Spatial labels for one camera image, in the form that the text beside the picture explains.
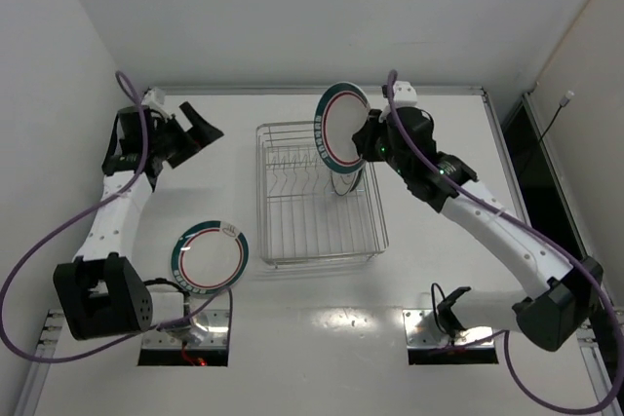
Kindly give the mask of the green red rimmed plate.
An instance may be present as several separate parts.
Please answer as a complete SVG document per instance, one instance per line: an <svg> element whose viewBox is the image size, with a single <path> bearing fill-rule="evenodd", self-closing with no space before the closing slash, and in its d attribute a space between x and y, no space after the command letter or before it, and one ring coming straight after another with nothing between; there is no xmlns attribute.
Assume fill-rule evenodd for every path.
<svg viewBox="0 0 624 416"><path fill-rule="evenodd" d="M171 272L175 282L191 294L214 294L242 277L249 255L248 241L238 228L225 221L204 221L177 239Z"/></svg>
<svg viewBox="0 0 624 416"><path fill-rule="evenodd" d="M339 174L357 172L364 164L352 136L365 124L371 107L363 90L338 82L321 95L313 119L313 137L322 162Z"/></svg>

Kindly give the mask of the white grey rimmed plate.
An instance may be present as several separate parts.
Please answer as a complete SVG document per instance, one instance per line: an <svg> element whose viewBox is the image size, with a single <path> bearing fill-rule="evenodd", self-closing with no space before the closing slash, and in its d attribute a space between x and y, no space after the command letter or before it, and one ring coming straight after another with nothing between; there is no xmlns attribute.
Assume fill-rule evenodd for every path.
<svg viewBox="0 0 624 416"><path fill-rule="evenodd" d="M331 173L331 186L333 192L339 196L344 197L357 189L363 172L361 170L352 172L350 174L342 174L333 171Z"/></svg>

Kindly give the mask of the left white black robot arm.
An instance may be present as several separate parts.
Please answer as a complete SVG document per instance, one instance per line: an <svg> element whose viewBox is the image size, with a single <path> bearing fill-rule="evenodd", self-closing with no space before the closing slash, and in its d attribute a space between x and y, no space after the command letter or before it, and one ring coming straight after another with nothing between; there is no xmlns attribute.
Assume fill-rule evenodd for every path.
<svg viewBox="0 0 624 416"><path fill-rule="evenodd" d="M141 213L164 165L176 168L223 136L189 102L190 123L143 105L117 112L102 163L102 204L73 260L53 274L58 300L77 340L144 331L153 303L131 257Z"/></svg>

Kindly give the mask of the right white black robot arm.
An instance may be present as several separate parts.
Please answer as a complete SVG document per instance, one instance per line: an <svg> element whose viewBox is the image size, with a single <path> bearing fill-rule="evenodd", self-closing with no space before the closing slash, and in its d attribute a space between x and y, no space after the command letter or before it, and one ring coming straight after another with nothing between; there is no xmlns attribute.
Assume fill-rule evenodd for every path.
<svg viewBox="0 0 624 416"><path fill-rule="evenodd" d="M352 139L366 162L388 164L415 198L471 234L521 286L506 292L459 287L437 305L435 325L450 337L477 326L521 332L537 347L557 351L598 310L603 267L591 257L567 258L538 240L536 231L492 201L471 168L437 151L433 129L418 108L400 107L395 114L373 109Z"/></svg>

